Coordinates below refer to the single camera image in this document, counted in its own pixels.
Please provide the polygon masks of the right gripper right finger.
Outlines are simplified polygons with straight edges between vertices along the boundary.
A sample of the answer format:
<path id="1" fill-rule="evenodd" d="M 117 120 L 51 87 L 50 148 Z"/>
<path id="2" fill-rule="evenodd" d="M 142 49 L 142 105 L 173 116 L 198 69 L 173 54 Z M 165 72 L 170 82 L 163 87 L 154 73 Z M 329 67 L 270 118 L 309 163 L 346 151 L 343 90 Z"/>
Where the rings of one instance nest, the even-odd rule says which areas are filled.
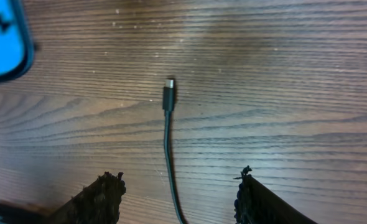
<path id="1" fill-rule="evenodd" d="M 241 171 L 234 202 L 237 224 L 317 224 L 257 181 L 250 167 Z"/>

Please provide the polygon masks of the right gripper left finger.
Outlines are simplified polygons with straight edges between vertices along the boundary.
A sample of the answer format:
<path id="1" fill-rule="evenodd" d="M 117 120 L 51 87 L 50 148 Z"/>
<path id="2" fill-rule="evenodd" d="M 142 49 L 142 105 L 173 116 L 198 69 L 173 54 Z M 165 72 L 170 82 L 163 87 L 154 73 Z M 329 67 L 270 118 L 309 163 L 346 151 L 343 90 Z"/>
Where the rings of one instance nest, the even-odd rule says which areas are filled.
<path id="1" fill-rule="evenodd" d="M 123 173 L 105 172 L 49 216 L 0 203 L 0 224 L 117 224 Z"/>

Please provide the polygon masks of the Galaxy smartphone blue screen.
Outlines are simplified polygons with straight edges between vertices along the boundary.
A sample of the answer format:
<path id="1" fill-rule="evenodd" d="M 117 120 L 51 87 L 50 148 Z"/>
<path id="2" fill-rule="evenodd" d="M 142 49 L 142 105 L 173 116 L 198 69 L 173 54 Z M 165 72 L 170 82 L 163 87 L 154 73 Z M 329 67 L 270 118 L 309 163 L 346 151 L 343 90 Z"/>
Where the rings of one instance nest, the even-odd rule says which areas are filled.
<path id="1" fill-rule="evenodd" d="M 0 83 L 29 71 L 35 44 L 21 0 L 0 0 Z"/>

